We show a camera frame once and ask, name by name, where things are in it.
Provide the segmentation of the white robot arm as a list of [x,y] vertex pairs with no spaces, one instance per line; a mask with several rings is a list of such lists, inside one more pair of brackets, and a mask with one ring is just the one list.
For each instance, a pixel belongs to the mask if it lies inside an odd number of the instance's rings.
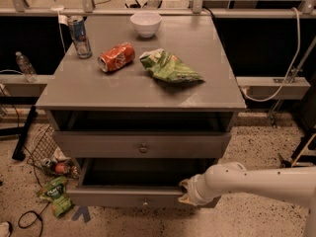
[[203,174],[180,181],[178,201],[207,205],[226,194],[248,193],[308,208],[303,237],[316,237],[316,167],[247,170],[241,163],[210,166]]

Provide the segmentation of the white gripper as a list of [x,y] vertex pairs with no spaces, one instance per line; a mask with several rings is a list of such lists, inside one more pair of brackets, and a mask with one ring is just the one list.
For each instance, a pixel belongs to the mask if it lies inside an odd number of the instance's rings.
[[206,205],[211,202],[210,198],[201,193],[205,185],[205,181],[201,178],[202,175],[194,175],[189,179],[184,179],[179,182],[179,186],[187,192],[178,198],[178,202],[194,206]]

